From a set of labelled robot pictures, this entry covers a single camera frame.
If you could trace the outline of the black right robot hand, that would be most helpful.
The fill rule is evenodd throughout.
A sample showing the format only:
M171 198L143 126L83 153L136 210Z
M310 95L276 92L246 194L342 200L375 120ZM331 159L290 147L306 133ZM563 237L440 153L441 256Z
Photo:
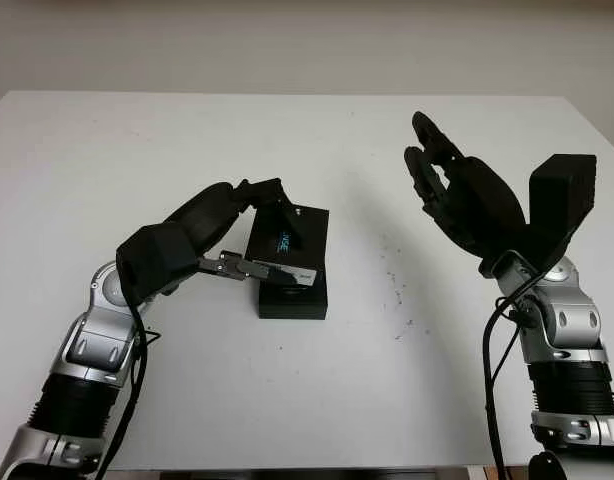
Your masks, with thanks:
M525 228L520 203L509 185L484 161L464 155L426 114L414 113L419 144L404 160L423 201L423 211L461 249L493 260Z

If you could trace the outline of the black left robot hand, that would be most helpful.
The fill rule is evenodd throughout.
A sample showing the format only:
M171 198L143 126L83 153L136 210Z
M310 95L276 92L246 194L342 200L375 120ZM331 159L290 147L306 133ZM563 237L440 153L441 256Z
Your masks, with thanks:
M221 252L216 259L205 257L250 207L271 209L279 228L290 232L296 241L301 240L298 208L291 203L278 178L256 183L244 179L236 186L228 182L213 184L179 207L167 220L179 224L190 239L198 257L198 270L202 273L240 281L254 278L283 286L311 286L316 274L310 270L256 263L227 251Z

